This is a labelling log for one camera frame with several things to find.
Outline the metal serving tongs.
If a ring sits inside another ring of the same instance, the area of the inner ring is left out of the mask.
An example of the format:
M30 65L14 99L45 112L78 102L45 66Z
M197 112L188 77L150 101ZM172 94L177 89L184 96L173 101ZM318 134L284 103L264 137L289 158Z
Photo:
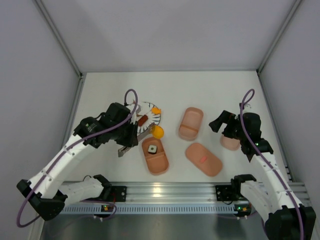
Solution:
M118 157L123 157L131 148L137 146L139 142L144 139L146 136L150 135L152 133L153 128L155 127L154 124L151 124L146 131L142 132L138 136L133 138L133 143L131 143L129 146L123 146L120 149L118 149L117 154Z

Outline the brown meat slice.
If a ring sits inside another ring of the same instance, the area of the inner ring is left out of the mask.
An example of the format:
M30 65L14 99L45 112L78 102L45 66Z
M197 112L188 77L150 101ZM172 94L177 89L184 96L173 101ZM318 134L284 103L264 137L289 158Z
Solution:
M139 120L138 120L138 125L141 127L145 124L145 122L148 120L147 115L143 115Z

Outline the orange round dumpling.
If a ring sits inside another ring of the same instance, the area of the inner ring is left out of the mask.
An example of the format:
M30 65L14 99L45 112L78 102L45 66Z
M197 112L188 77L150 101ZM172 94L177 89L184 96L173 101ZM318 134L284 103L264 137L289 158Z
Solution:
M158 125L152 128L151 134L156 139L161 139L164 136L164 129Z

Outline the orange fish shaped food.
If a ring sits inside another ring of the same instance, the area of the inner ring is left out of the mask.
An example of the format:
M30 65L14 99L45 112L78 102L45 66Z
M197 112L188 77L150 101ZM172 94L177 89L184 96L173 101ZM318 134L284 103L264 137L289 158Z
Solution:
M157 107L153 107L151 109L151 112L155 115L160 115L162 113L162 110L160 108L157 108Z

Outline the pink divided lunch box tray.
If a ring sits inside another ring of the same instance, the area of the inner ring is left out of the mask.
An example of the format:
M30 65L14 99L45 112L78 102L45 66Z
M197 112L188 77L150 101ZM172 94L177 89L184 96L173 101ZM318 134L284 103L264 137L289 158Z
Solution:
M193 141L197 138L204 113L201 109L196 107L188 107L178 128L178 135L181 139L186 141Z

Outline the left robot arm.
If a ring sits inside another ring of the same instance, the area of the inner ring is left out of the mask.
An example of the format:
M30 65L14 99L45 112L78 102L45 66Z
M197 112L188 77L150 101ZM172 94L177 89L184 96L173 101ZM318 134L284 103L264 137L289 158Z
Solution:
M138 145L138 105L133 109L127 106L114 102L98 117L84 118L46 167L31 179L18 182L16 187L25 197L24 203L30 203L40 218L52 220L64 207L83 200L109 199L112 185L101 174L69 185L63 183L87 155L110 140L127 148Z

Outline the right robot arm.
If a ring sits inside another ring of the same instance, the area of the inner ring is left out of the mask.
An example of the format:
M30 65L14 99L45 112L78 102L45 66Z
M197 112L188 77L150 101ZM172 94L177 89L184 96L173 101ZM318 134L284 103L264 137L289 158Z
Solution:
M236 196L247 199L260 215L270 240L309 240L316 213L305 206L281 173L274 151L262 138L261 119L256 113L235 115L224 110L209 123L213 132L225 124L222 135L240 142L254 174L236 175L231 185Z

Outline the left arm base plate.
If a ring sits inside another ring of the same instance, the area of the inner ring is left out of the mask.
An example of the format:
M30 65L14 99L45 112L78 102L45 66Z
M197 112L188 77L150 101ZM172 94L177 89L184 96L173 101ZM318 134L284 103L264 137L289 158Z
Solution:
M100 196L87 198L82 200L83 202L126 202L127 198L127 186L111 186L107 190L103 190Z

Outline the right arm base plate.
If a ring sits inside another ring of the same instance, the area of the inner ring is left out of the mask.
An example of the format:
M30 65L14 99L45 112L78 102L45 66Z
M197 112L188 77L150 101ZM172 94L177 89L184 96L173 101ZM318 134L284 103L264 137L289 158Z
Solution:
M240 185L222 184L215 186L216 199L219 202L247 201L240 193Z

